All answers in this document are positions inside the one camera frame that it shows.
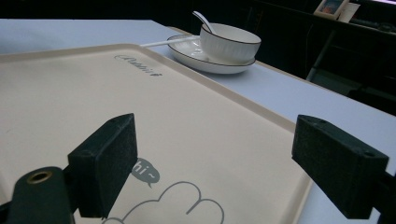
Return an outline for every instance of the tray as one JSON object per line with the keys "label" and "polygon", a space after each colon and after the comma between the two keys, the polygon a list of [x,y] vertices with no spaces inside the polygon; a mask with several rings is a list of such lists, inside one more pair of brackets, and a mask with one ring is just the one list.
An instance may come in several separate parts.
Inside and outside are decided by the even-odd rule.
{"label": "tray", "polygon": [[294,124],[149,49],[0,56],[0,195],[54,165],[108,119],[134,113],[139,164],[108,220],[295,223],[311,185]]}

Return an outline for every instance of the spoon handle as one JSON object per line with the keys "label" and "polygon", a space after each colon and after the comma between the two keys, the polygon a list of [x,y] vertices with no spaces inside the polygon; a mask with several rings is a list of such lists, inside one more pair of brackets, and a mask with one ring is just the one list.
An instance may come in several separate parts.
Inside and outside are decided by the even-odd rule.
{"label": "spoon handle", "polygon": [[198,17],[198,19],[200,19],[209,29],[210,33],[212,33],[213,35],[216,34],[215,29],[213,29],[212,25],[210,25],[210,22],[199,12],[197,11],[193,11],[192,15]]}

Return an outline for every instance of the white plate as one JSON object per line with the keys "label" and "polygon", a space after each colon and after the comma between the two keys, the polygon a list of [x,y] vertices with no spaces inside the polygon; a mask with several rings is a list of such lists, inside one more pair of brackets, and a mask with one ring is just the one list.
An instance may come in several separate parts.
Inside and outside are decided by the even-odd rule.
{"label": "white plate", "polygon": [[[185,38],[190,35],[174,35],[168,40]],[[173,56],[188,67],[215,74],[235,74],[246,71],[255,59],[245,64],[224,64],[209,59],[201,49],[200,40],[192,40],[168,45]]]}

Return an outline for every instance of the metal screw hole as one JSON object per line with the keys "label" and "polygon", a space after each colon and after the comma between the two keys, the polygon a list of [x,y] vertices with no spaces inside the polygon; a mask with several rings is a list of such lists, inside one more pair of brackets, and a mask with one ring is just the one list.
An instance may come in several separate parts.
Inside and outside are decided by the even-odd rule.
{"label": "metal screw hole", "polygon": [[30,175],[29,178],[27,179],[27,183],[28,184],[39,184],[41,182],[48,180],[51,176],[52,176],[51,171],[38,172],[38,173]]}

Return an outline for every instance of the speech bubble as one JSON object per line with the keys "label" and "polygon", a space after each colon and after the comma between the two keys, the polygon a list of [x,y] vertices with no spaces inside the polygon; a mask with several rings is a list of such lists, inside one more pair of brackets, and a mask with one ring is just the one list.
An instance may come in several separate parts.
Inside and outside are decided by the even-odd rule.
{"label": "speech bubble", "polygon": [[148,183],[149,187],[151,187],[151,184],[160,181],[160,173],[149,161],[142,158],[137,159],[134,168],[132,168],[131,174],[137,179]]}

